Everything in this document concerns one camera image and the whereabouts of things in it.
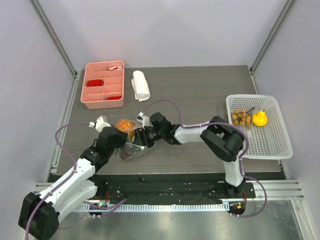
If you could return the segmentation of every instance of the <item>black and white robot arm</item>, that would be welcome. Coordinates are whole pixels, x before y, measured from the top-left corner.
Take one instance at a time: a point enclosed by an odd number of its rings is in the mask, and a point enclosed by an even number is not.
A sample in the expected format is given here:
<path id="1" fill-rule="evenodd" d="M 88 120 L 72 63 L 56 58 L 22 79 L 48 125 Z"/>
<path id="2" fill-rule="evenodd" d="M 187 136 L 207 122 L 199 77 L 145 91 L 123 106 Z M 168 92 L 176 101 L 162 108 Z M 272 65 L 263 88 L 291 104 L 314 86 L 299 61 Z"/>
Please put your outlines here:
<path id="1" fill-rule="evenodd" d="M 229 195 L 236 196 L 243 192 L 245 179 L 240 173 L 237 156 L 243 149 L 244 139 L 234 128 L 219 124 L 182 127 L 179 124 L 171 124 L 159 112 L 154 113 L 150 118 L 140 115 L 137 120 L 143 123 L 143 127 L 134 130 L 133 144 L 150 148 L 161 139 L 171 145 L 204 142 L 219 159 L 223 160 L 226 189 Z M 225 121 L 216 116 L 208 123 L 215 122 Z M 32 219 L 29 233 L 38 240 L 50 239 L 62 220 L 78 205 L 96 196 L 97 192 L 106 192 L 105 182 L 96 173 L 108 163 L 116 149 L 125 146 L 128 134 L 108 124 L 103 117 L 98 118 L 95 123 L 91 122 L 89 126 L 99 132 L 98 138 L 77 160 L 72 177 L 43 202 Z M 51 193 L 52 189 L 68 178 L 72 171 L 74 171 L 73 167 L 47 189 L 37 195 L 30 192 L 24 198 L 19 226 L 26 229 L 28 219 L 36 205 Z"/>

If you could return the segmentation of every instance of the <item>cable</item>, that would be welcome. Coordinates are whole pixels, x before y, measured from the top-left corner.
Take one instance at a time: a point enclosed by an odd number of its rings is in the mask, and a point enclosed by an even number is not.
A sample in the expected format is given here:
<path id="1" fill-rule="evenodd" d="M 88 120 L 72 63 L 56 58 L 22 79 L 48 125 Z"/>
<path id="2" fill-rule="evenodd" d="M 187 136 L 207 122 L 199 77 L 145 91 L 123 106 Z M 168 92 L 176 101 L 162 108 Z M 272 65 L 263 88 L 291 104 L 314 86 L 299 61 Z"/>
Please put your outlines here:
<path id="1" fill-rule="evenodd" d="M 100 215 L 100 218 L 101 217 L 105 217 L 107 215 L 110 215 L 111 213 L 113 213 L 115 210 L 117 210 L 122 204 L 125 203 L 127 199 L 122 199 L 120 202 L 118 202 L 116 205 L 113 205 L 113 206 L 109 206 L 109 207 L 102 207 L 102 206 L 97 206 L 97 205 L 94 205 L 93 203 L 91 202 L 88 202 L 88 201 L 84 201 L 85 204 L 89 204 L 95 208 L 98 208 L 98 209 L 104 209 L 104 210 L 108 210 L 108 209 L 112 209 L 111 211 L 107 211 L 106 213 L 103 213 Z M 72 229 L 73 227 L 79 225 L 80 223 L 86 221 L 87 219 L 92 219 L 91 216 L 88 216 L 88 217 L 85 217 L 83 219 L 81 219 L 80 221 L 78 221 L 77 223 L 71 225 L 71 226 L 63 226 L 63 227 L 59 227 L 59 230 L 68 230 L 68 229 Z"/>
<path id="2" fill-rule="evenodd" d="M 243 137 L 244 140 L 245 140 L 245 149 L 244 149 L 244 151 L 243 151 L 243 152 L 239 155 L 239 157 L 238 157 L 238 158 L 239 158 L 239 169 L 240 169 L 240 173 L 241 173 L 241 175 L 242 175 L 245 179 L 249 179 L 249 180 L 252 180 L 252 181 L 256 181 L 256 182 L 261 186 L 261 188 L 262 188 L 262 190 L 263 190 L 263 192 L 264 192 L 264 196 L 265 196 L 265 197 L 264 197 L 264 204 L 263 204 L 262 208 L 261 208 L 258 212 L 254 213 L 254 214 L 252 214 L 252 215 L 244 215 L 244 216 L 242 216 L 242 215 L 239 216 L 239 215 L 235 215 L 235 214 L 232 214 L 232 215 L 235 216 L 235 217 L 238 217 L 238 218 L 251 218 L 251 217 L 254 217 L 254 216 L 259 215 L 259 214 L 266 208 L 267 199 L 268 199 L 268 198 L 267 198 L 267 191 L 266 191 L 266 189 L 264 188 L 264 186 L 262 185 L 262 183 L 261 183 L 259 180 L 257 180 L 257 179 L 254 178 L 254 177 L 251 177 L 251 176 L 246 176 L 245 173 L 244 173 L 244 171 L 243 171 L 242 157 L 247 153 L 247 151 L 248 151 L 248 149 L 249 149 L 249 139 L 248 139 L 247 135 L 245 134 L 245 132 L 244 132 L 243 130 L 241 130 L 239 127 L 234 126 L 234 125 L 229 124 L 229 123 L 226 123 L 226 122 L 206 122 L 206 123 L 195 124 L 195 125 L 184 125 L 184 124 L 183 124 L 183 121 L 182 121 L 181 112 L 180 112 L 180 110 L 179 110 L 179 107 L 178 107 L 174 102 L 172 102 L 172 101 L 170 101 L 170 100 L 168 100 L 168 99 L 158 100 L 158 101 L 155 101 L 155 102 L 149 104 L 149 105 L 142 111 L 142 113 L 144 114 L 145 111 L 146 111 L 149 107 L 151 107 L 153 104 L 158 103 L 158 102 L 169 102 L 169 103 L 171 103 L 172 105 L 174 105 L 174 107 L 175 107 L 175 109 L 176 109 L 176 111 L 177 111 L 177 113 L 178 113 L 180 126 L 181 126 L 182 128 L 184 128 L 184 129 L 196 129 L 196 128 L 202 128 L 202 127 L 213 126 L 213 125 L 224 125 L 224 126 L 228 126 L 228 127 L 231 127 L 231 128 L 233 128 L 233 129 L 235 129 L 236 131 L 238 131 L 238 132 L 242 135 L 242 137 Z"/>
<path id="3" fill-rule="evenodd" d="M 73 171 L 70 173 L 69 176 L 67 176 L 65 178 L 65 180 L 63 180 L 60 184 L 58 184 L 55 188 L 53 188 L 51 190 L 51 192 L 48 192 L 47 195 L 45 195 L 41 200 L 40 202 L 35 206 L 35 208 L 33 209 L 32 213 L 30 214 L 30 217 L 28 219 L 28 222 L 26 223 L 26 227 L 25 227 L 25 240 L 29 240 L 29 230 L 30 230 L 30 225 L 31 225 L 31 221 L 32 219 L 34 218 L 37 210 L 40 208 L 40 206 L 45 202 L 45 200 L 50 197 L 50 195 L 52 195 L 58 188 L 60 188 L 63 184 L 65 184 L 74 174 L 75 174 L 75 171 L 77 169 L 77 161 L 75 160 L 75 158 L 71 155 L 70 152 L 68 152 L 68 150 L 59 142 L 58 140 L 58 133 L 64 129 L 64 128 L 67 128 L 69 126 L 75 126 L 75 125 L 89 125 L 89 123 L 70 123 L 70 124 L 67 124 L 67 125 L 64 125 L 62 127 L 60 127 L 56 132 L 55 132 L 55 135 L 54 135 L 54 139 L 56 141 L 56 143 L 61 147 L 61 149 L 66 153 L 68 154 L 68 156 L 71 158 L 72 162 L 73 162 Z"/>

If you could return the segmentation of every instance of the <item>bunch of brown fruit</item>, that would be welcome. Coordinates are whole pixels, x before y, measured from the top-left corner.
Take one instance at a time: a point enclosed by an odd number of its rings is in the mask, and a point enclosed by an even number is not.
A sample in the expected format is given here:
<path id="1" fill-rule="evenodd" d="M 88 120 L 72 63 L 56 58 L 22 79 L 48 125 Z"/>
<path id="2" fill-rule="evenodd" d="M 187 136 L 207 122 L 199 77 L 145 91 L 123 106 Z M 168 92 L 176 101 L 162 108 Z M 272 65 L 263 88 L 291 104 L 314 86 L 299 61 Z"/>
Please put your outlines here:
<path id="1" fill-rule="evenodd" d="M 249 111 L 246 109 L 235 109 L 231 114 L 232 124 L 235 126 L 247 126 L 248 129 L 252 129 L 252 113 L 254 108 L 251 108 Z"/>

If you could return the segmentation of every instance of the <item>gray tabletop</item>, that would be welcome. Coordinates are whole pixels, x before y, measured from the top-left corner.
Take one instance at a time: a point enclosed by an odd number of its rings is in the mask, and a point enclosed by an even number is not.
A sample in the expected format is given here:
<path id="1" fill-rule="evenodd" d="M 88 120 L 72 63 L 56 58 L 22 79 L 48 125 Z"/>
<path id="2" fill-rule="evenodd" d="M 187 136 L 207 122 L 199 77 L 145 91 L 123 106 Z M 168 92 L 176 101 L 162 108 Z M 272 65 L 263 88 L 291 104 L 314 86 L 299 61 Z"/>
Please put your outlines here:
<path id="1" fill-rule="evenodd" d="M 131 85 L 132 73 L 144 72 L 151 98 L 139 102 L 135 100 Z M 198 124 L 214 116 L 228 119 L 226 97 L 232 94 L 255 94 L 255 89 L 247 66 L 193 66 L 193 67 L 150 67 L 126 68 L 124 86 L 124 106 L 89 110 L 80 102 L 84 71 L 82 71 L 69 123 L 94 122 L 100 115 L 108 122 L 116 124 L 127 118 L 135 120 L 138 113 L 150 103 L 170 99 L 182 113 L 184 124 Z M 153 105 L 145 113 L 161 112 L 173 124 L 179 123 L 176 109 L 167 102 Z M 97 138 L 98 132 L 85 126 L 69 127 L 64 146 L 78 158 Z M 244 159 L 246 172 L 279 172 L 276 160 Z M 72 161 L 63 152 L 57 174 L 64 174 L 72 166 Z M 186 143 L 169 145 L 157 142 L 154 149 L 130 160 L 110 159 L 98 174 L 155 174 L 155 173 L 223 173 L 224 166 L 206 144 Z"/>

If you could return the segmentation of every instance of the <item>metal corner post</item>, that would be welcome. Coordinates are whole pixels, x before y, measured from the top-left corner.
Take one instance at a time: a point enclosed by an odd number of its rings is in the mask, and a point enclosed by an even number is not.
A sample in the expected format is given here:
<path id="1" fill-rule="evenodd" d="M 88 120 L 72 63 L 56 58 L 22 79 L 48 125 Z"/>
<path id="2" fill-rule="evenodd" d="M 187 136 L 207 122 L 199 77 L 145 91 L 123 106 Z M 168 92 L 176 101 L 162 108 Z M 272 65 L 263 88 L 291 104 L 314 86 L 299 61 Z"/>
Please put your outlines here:
<path id="1" fill-rule="evenodd" d="M 277 17 L 275 23 L 272 26 L 271 31 L 269 32 L 268 37 L 264 41 L 256 59 L 253 62 L 252 67 L 250 68 L 250 73 L 254 75 L 254 73 L 257 70 L 257 67 L 259 66 L 262 58 L 266 54 L 268 48 L 270 47 L 271 43 L 275 39 L 277 33 L 279 32 L 281 26 L 285 22 L 286 17 L 289 15 L 291 9 L 293 8 L 294 4 L 296 3 L 297 0 L 287 0 L 286 3 L 284 4 L 279 16 Z"/>
<path id="2" fill-rule="evenodd" d="M 47 18 L 47 15 L 45 14 L 45 11 L 41 7 L 39 1 L 38 0 L 29 0 L 29 2 L 33 6 L 36 14 L 40 18 L 40 21 L 42 22 L 44 28 L 46 29 L 47 33 L 49 34 L 50 38 L 52 39 L 52 41 L 53 41 L 54 45 L 56 46 L 58 52 L 61 54 L 65 64 L 69 68 L 69 70 L 72 73 L 73 77 L 76 78 L 77 77 L 77 72 L 76 72 L 73 64 L 71 63 L 71 61 L 70 61 L 70 59 L 69 59 L 64 47 L 62 46 L 62 44 L 61 44 L 61 42 L 60 42 L 60 40 L 59 40 L 54 28 L 52 27 L 49 19 Z"/>

